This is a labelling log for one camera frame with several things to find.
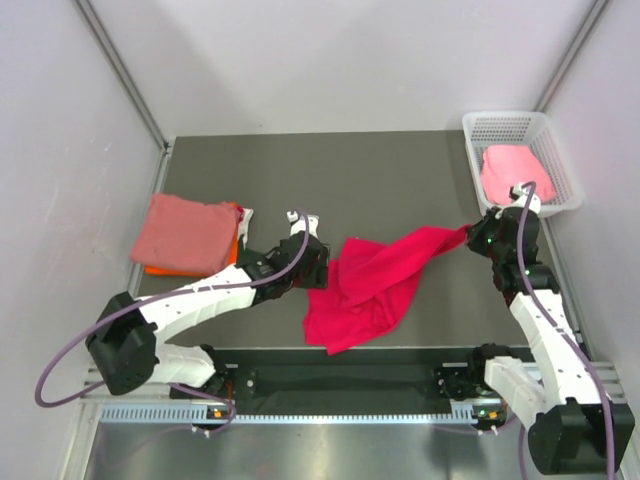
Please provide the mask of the magenta t shirt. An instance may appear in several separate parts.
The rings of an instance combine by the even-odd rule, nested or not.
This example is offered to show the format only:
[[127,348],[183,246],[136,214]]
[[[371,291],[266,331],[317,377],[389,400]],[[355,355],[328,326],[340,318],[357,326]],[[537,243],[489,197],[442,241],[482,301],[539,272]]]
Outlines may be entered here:
[[328,287],[308,294],[306,343],[335,355],[391,333],[408,312],[425,266],[465,240],[465,227],[434,226],[390,244],[347,239],[329,262]]

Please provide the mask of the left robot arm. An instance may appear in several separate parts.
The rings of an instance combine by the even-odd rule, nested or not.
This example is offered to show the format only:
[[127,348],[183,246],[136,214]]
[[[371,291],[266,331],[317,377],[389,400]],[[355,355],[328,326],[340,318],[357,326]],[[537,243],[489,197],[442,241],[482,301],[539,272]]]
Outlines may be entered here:
[[303,232],[267,253],[243,252],[218,274],[155,297],[112,297],[100,329],[85,341],[109,392],[133,392],[146,383],[176,384],[194,395],[216,396],[228,374],[212,346],[180,347],[176,335],[220,315],[282,297],[293,288],[328,286],[329,247]]

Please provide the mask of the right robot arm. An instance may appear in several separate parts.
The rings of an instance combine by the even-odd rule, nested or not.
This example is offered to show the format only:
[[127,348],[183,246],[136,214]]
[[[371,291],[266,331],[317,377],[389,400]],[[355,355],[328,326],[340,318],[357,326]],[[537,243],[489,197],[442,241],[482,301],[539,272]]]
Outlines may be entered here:
[[504,345],[470,356],[476,394],[497,393],[521,424],[519,449],[543,475],[618,473],[635,427],[631,409],[612,401],[578,345],[551,269],[537,258],[540,220],[521,206],[494,207],[467,230],[468,248],[488,258],[493,281],[528,342],[538,374]]

